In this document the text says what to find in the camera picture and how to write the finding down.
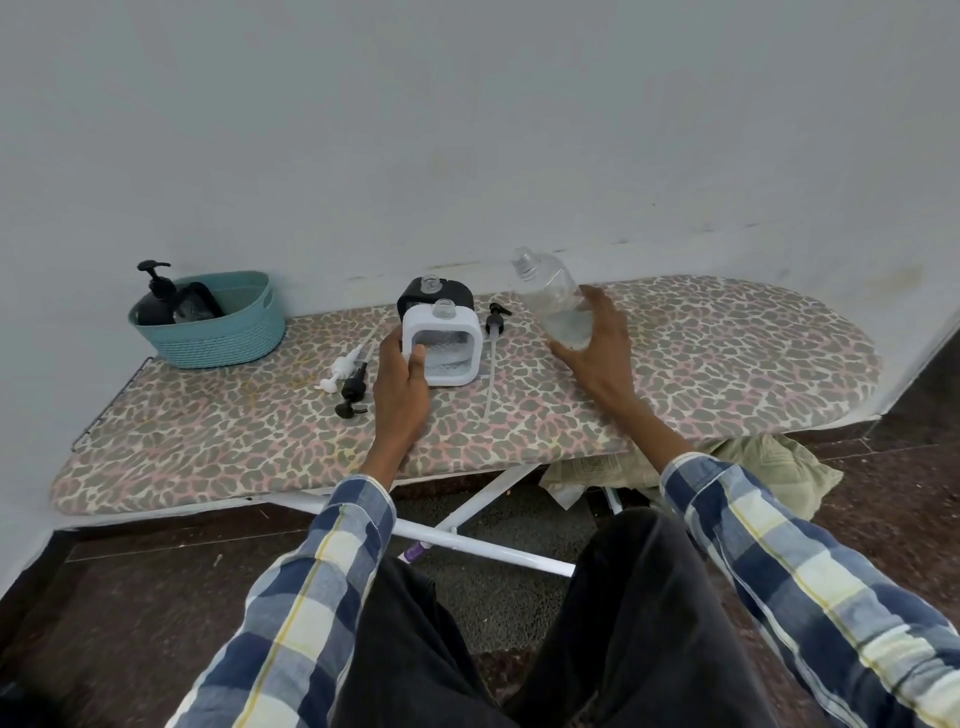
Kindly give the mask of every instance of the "green cloth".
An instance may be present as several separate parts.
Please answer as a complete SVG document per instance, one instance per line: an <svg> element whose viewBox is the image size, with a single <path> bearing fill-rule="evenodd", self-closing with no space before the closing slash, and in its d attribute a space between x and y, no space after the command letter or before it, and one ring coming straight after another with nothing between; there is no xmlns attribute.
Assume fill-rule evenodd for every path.
<svg viewBox="0 0 960 728"><path fill-rule="evenodd" d="M756 435L706 443L701 452L746 468L800 518L809 521L823 497L843 478L810 450L784 435ZM660 476L643 454L633 449L620 455L565 460L551 465L540 482L564 508L587 486L634 488L661 503Z"/></svg>

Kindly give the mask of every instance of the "white metal stand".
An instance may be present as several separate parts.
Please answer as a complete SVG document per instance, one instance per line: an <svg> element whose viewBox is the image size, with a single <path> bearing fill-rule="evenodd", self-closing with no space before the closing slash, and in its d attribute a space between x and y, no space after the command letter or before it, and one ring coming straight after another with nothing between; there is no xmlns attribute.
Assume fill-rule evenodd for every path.
<svg viewBox="0 0 960 728"><path fill-rule="evenodd" d="M604 488L603 495L607 497L607 505L614 515L623 510L623 503L620 502L620 494L616 492L616 488Z"/></svg>
<svg viewBox="0 0 960 728"><path fill-rule="evenodd" d="M514 475L515 479L511 481L510 485L515 484L535 467L536 466L529 468L527 466L517 467L517 470L525 470L525 472L520 475ZM500 494L506 493L510 485L498 485L498 488L502 488ZM487 488L477 493L468 501L468 503L483 495ZM324 509L328 498L329 497L327 496L311 496L303 491L272 493L264 496L264 500L269 502L276 503L277 505L283 505L287 508L295 508L296 510L305 511L307 513L320 513ZM475 507L471 506L472 513L470 513L470 515L475 515L476 513L480 512L484 506L492 503L495 498L496 496L491 497L489 494L484 494L480 500L486 502L483 502L482 505L477 505ZM444 519L444 521L451 519L453 515L461 511L464 506L461 506L461 508L458 508L456 511L451 513L446 519ZM460 523L466 521L467 518L469 518L469 516L463 517L460 520ZM431 526L423 525L421 523L414 523L412 521L405 521L404 519L397 519L396 525L394 526L394 533L403 538L414 539L419 544L445 546L446 548L453 548L454 550L463 551L464 553L471 553L474 556L482 556L487 559L504 561L508 564L517 564L518 566L527 567L529 569L556 573L560 576L566 576L567 578L573 575L573 564L568 564L564 561L558 561L557 559L551 559L546 556L538 556L538 554L535 553L519 551L515 548L507 548L506 546L490 544L486 541L471 539L466 536L460 536L459 534L451 533L450 531L442 531L439 528L433 528Z"/></svg>
<svg viewBox="0 0 960 728"><path fill-rule="evenodd" d="M470 500L457 508L445 519L437 523L436 530L456 533L458 526L466 523L480 513L480 511L517 485L517 483L528 473L532 473L536 467L537 465L535 463L534 465L517 465L512 468L507 468L507 470L487 483L487 485L478 491ZM412 564L415 559L422 556L422 554L428 548L436 543L437 542L435 541L418 541L407 548L407 550L405 550L400 556L400 559L408 564Z"/></svg>

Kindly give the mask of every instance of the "leopard print ironing board cover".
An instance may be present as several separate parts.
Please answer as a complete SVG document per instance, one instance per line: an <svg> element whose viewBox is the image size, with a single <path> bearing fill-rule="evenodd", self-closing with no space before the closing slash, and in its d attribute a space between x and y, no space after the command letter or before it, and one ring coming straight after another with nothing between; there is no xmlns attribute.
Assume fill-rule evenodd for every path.
<svg viewBox="0 0 960 728"><path fill-rule="evenodd" d="M876 387L870 339L806 296L704 276L605 287L629 318L636 389L691 441L823 425ZM400 477L626 449L517 298L478 296L477 310L492 300L514 316L497 343L489 420L486 345L480 377L432 391L427 431ZM66 514L146 511L336 484L370 445L373 417L341 420L339 395L313 385L344 345L378 326L375 342L396 323L392 306L302 316L273 353L250 364L183 371L148 363L82 438L54 482L54 504ZM376 369L374 358L368 382Z"/></svg>

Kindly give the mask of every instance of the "bottle cap opening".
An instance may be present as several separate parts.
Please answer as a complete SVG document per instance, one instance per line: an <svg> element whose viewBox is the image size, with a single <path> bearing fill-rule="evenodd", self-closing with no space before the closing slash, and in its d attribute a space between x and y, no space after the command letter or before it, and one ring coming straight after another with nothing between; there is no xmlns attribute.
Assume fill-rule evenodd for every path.
<svg viewBox="0 0 960 728"><path fill-rule="evenodd" d="M450 299L440 299L433 304L433 315L438 319L452 319L457 315L457 304Z"/></svg>
<svg viewBox="0 0 960 728"><path fill-rule="evenodd" d="M537 256L529 248L517 248L513 263L516 274L523 280L531 279L537 272Z"/></svg>
<svg viewBox="0 0 960 728"><path fill-rule="evenodd" d="M439 293L443 287L444 285L437 276L423 276L423 278L420 279L421 293Z"/></svg>

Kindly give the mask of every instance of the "shirt cuff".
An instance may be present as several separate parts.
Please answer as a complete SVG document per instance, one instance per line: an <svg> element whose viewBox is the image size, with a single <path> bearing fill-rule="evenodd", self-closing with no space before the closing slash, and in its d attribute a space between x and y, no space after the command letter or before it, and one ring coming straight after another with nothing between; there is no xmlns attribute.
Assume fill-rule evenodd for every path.
<svg viewBox="0 0 960 728"><path fill-rule="evenodd" d="M348 475L333 490L327 508L351 503L359 506L380 533L383 543L390 539L396 524L396 506L387 489L375 477Z"/></svg>
<svg viewBox="0 0 960 728"><path fill-rule="evenodd" d="M676 511L686 513L690 501L730 465L703 452L685 452L660 475L660 492Z"/></svg>

